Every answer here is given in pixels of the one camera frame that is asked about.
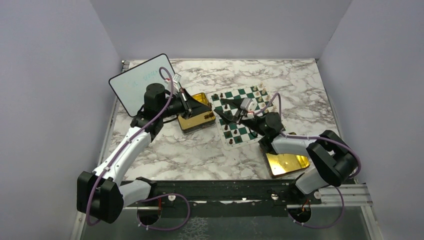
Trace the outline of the tin with dark pieces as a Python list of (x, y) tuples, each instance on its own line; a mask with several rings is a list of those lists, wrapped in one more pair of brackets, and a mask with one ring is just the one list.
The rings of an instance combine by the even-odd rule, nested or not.
[(200, 115), (190, 117), (188, 119), (184, 119), (180, 115), (177, 117), (177, 122), (179, 124), (180, 130), (183, 135), (188, 135), (190, 133), (209, 128), (211, 126), (214, 126), (216, 124), (216, 117), (209, 119), (204, 119), (204, 115), (213, 113), (211, 110), (202, 113)]

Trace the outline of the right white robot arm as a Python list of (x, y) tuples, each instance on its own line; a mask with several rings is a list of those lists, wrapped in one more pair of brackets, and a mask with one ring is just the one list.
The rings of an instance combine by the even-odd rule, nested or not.
[(359, 156), (332, 130), (325, 130), (318, 136), (288, 134), (279, 112), (263, 109), (253, 112), (252, 100), (248, 98), (224, 98), (222, 102), (233, 106), (235, 114), (220, 109), (214, 109), (214, 112), (227, 125), (244, 125), (259, 134), (259, 145), (265, 153), (305, 156), (313, 162), (314, 168), (302, 173), (289, 186), (289, 199), (296, 204), (302, 203), (317, 189), (339, 187), (362, 168)]

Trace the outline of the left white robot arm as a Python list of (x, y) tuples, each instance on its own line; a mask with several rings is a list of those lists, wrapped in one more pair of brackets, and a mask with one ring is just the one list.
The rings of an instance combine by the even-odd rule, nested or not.
[(152, 83), (146, 87), (144, 103), (132, 119), (130, 128), (112, 154), (93, 171), (83, 171), (77, 178), (77, 210), (85, 214), (89, 226), (104, 221), (113, 223), (123, 208), (141, 201), (152, 205), (157, 191), (147, 180), (122, 185), (125, 173), (164, 126), (164, 119), (181, 116), (188, 119), (206, 115), (210, 104), (202, 103), (184, 88)]

